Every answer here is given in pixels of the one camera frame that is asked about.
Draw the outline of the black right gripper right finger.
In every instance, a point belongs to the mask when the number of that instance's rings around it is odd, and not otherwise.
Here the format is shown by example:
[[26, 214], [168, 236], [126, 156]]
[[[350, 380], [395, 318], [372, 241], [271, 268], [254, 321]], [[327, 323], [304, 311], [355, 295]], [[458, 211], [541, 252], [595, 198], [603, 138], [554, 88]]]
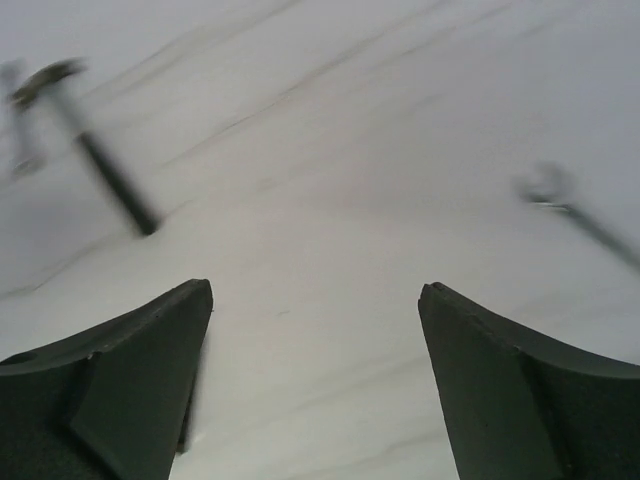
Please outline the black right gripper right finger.
[[498, 315], [442, 283], [418, 312], [461, 479], [636, 479], [639, 368]]

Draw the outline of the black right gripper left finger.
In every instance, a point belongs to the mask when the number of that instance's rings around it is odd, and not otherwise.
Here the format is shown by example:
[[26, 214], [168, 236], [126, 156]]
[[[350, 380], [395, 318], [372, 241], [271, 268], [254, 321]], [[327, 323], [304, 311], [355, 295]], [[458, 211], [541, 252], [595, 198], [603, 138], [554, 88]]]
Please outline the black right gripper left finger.
[[1, 362], [4, 479], [167, 479], [185, 449], [211, 284]]

